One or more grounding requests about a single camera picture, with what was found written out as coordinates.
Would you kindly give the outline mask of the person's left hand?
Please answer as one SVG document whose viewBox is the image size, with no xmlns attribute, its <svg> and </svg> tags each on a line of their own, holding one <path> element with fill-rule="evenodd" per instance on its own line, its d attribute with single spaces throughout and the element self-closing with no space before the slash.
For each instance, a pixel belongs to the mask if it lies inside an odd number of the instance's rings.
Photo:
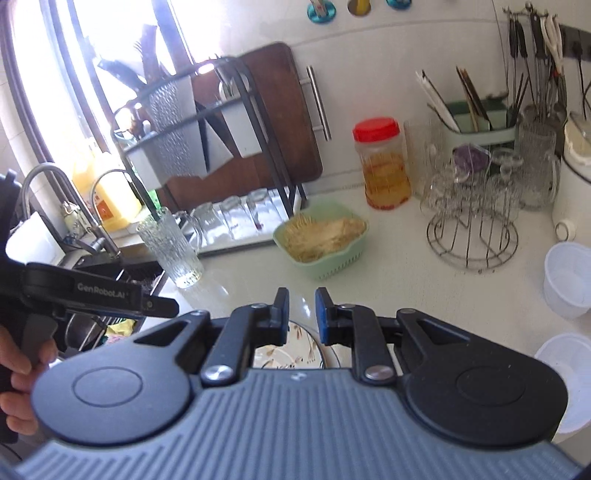
<svg viewBox="0 0 591 480">
<path fill-rule="evenodd" d="M 21 435 L 32 436 L 38 430 L 30 394 L 35 382 L 49 365 L 57 359 L 58 349 L 53 338 L 39 348 L 35 367 L 14 342 L 8 330 L 1 327 L 1 365 L 11 373 L 13 391 L 1 394 L 1 410 L 6 414 L 7 427 Z"/>
</svg>

